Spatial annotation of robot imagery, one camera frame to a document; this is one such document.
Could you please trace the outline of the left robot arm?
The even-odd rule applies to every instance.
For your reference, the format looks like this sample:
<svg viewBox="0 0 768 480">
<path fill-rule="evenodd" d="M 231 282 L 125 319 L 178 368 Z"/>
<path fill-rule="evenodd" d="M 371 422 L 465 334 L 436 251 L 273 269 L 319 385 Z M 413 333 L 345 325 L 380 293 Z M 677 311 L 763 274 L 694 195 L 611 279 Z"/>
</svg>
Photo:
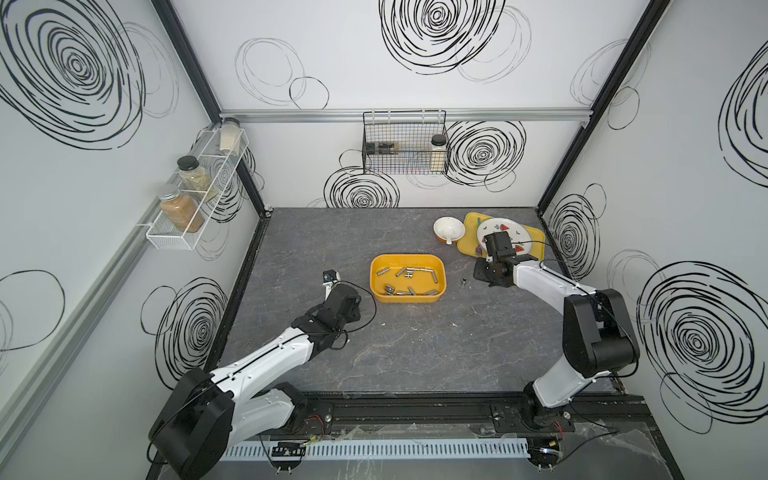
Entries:
<svg viewBox="0 0 768 480">
<path fill-rule="evenodd" d="M 360 320 L 366 292 L 334 270 L 324 272 L 323 286 L 324 300 L 261 348 L 211 372 L 182 375 L 148 434 L 179 478 L 202 478 L 228 448 L 289 425 L 304 409 L 305 397 L 280 377 L 331 349 Z"/>
</svg>

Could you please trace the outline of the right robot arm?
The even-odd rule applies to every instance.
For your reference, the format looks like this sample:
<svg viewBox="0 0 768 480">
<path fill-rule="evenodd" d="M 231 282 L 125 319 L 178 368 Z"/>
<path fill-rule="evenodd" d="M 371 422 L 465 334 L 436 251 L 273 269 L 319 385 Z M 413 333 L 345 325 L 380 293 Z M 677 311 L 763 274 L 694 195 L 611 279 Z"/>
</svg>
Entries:
<svg viewBox="0 0 768 480">
<path fill-rule="evenodd" d="M 615 289 L 595 289 L 519 254 L 505 232 L 481 241 L 487 256 L 476 260 L 473 276 L 490 287 L 517 287 L 562 315 L 562 355 L 524 390 L 520 416 L 531 430 L 554 423 L 564 406 L 597 379 L 637 365 L 640 351 L 626 302 Z"/>
</svg>

